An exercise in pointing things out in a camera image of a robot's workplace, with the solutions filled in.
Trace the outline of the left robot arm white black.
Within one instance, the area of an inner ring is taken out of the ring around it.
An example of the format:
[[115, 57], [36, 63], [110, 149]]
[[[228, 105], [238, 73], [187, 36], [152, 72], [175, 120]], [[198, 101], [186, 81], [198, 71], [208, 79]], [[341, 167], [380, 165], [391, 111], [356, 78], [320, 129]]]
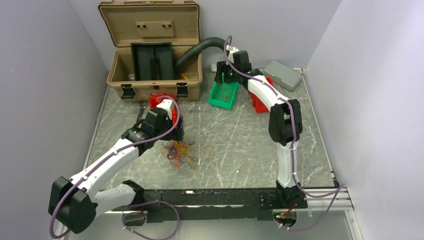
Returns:
[[70, 178], [58, 177], [52, 183], [48, 204], [50, 236], [60, 239], [69, 232], [79, 234], [95, 218], [118, 207], [139, 209], [144, 203], [144, 188], [134, 181], [126, 180], [107, 190], [101, 188], [156, 141], [180, 140], [183, 132], [179, 106], [164, 100], [151, 108], [146, 118], [127, 129], [93, 164]]

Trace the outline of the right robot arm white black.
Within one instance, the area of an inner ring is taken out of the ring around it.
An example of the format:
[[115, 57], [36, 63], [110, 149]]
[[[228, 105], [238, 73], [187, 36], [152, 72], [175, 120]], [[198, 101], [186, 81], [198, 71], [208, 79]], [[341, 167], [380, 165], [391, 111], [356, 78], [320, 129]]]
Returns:
[[216, 64], [215, 82], [238, 83], [255, 95], [268, 109], [268, 133], [275, 142], [278, 174], [274, 208], [307, 208], [305, 194], [297, 176], [297, 146], [303, 132], [300, 102], [280, 93], [266, 76], [253, 69], [248, 53], [243, 50], [225, 50], [225, 61]]

